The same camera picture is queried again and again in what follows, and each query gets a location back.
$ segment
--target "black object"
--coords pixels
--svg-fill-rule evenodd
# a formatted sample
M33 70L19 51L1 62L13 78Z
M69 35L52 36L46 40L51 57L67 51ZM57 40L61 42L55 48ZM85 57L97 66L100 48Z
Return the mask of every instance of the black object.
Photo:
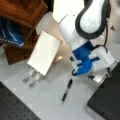
M88 101L88 106L106 120L120 120L120 63Z
M67 94L68 94L69 89L70 89L71 86L72 86L72 83L73 83L73 80L70 79L70 81L69 81L69 83L68 83L68 85L67 85L67 90L65 91L65 93L64 93L64 95L63 95L63 98L62 98L62 104L65 102L65 99L66 99L66 97L67 97Z
M40 120L0 82L0 120Z

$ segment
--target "white table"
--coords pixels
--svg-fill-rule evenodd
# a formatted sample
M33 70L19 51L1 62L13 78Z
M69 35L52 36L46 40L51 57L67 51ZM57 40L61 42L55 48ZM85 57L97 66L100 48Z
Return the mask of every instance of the white table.
M62 55L63 60L35 88L30 89L28 84L22 82L30 69L27 61L9 66L1 47L0 80L42 120L103 120L87 107L87 101L98 85L85 77L76 78L65 103L61 105L72 71L68 62L70 50L65 42L58 55Z

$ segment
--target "white cardboard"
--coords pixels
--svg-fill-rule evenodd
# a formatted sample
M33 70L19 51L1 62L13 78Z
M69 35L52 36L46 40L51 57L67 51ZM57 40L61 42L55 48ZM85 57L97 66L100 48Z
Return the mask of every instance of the white cardboard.
M62 41L42 31L27 64L46 75Z

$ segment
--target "blue object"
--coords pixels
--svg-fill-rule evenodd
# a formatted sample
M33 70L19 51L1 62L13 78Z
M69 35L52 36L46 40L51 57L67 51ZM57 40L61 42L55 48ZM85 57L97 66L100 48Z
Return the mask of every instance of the blue object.
M4 18L0 18L0 41L4 44L24 45L24 39L18 25Z
M92 68L92 62L88 57L90 55L90 51L93 49L93 46L90 41L72 51L77 60L81 60L82 63L78 64L78 71L76 72L76 76L88 73Z

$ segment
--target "black cable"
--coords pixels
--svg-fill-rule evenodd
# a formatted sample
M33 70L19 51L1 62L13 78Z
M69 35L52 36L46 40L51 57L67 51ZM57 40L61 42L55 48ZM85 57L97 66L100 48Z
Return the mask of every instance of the black cable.
M106 46L107 40L108 40L108 24L106 23L106 37L105 37L105 42L103 45L104 47Z

